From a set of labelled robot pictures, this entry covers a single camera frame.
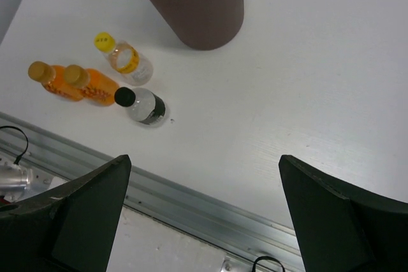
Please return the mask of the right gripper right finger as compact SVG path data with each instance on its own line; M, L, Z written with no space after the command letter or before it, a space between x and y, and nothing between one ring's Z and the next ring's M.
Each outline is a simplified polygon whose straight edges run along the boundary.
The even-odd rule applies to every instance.
M292 155L279 173L306 271L407 271L407 203Z

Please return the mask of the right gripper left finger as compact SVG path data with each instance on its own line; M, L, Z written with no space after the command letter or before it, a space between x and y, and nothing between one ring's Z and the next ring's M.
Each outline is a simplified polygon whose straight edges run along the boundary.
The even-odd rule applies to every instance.
M1 271L106 271L131 174L120 155L1 207Z

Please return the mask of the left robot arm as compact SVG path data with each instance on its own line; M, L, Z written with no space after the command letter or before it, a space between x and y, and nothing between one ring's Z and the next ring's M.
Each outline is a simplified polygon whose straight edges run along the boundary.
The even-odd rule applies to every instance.
M28 195L32 181L31 169L16 164L1 165L1 197L4 201L13 203Z

